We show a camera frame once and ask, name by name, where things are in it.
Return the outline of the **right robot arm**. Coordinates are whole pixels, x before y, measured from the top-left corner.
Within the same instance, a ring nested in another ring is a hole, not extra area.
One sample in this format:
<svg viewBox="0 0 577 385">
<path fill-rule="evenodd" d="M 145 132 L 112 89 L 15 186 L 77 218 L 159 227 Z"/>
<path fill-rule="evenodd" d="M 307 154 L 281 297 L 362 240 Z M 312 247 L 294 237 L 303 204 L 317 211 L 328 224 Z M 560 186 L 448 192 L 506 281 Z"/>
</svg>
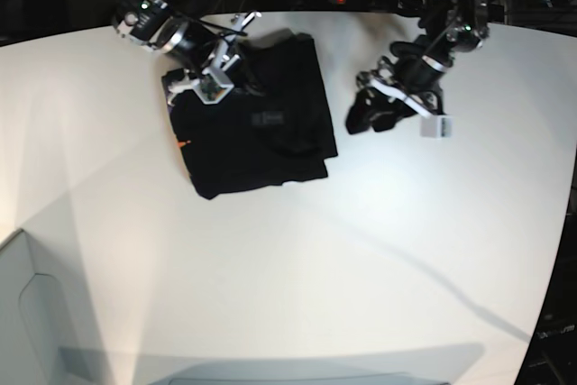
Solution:
<svg viewBox="0 0 577 385">
<path fill-rule="evenodd" d="M 162 80 L 168 107 L 186 92 L 205 105 L 217 105 L 233 92 L 264 96 L 241 42 L 261 13 L 236 14 L 229 24 L 219 25 L 204 20 L 201 11 L 185 11 L 189 1 L 116 0 L 112 16 L 121 38 L 180 65 Z"/>
</svg>

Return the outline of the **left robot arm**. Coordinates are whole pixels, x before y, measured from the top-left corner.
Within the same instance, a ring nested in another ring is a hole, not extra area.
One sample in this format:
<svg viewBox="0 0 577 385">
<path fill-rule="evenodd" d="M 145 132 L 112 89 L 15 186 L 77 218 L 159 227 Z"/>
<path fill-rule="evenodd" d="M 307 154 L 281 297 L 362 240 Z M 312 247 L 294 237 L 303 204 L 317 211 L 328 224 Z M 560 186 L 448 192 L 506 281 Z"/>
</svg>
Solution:
<svg viewBox="0 0 577 385">
<path fill-rule="evenodd" d="M 392 42 L 374 69 L 357 74 L 347 132 L 387 132 L 417 116 L 421 136 L 452 137 L 441 80 L 453 68 L 456 53 L 477 50 L 488 39 L 489 21 L 490 0 L 424 0 L 417 23 L 421 34 Z"/>
</svg>

